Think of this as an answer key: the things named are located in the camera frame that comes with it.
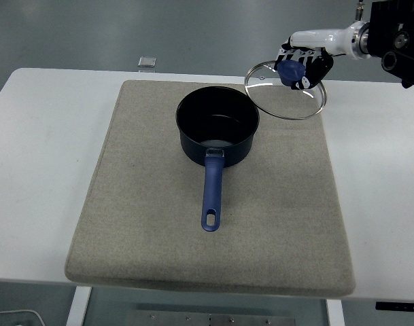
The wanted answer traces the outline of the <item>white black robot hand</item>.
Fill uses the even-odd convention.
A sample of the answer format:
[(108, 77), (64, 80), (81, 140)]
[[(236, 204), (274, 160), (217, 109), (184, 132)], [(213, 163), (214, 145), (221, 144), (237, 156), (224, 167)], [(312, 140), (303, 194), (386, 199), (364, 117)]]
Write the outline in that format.
[(352, 27), (298, 31), (281, 45), (274, 70), (293, 90), (314, 88), (331, 70), (335, 57), (357, 57), (357, 44)]

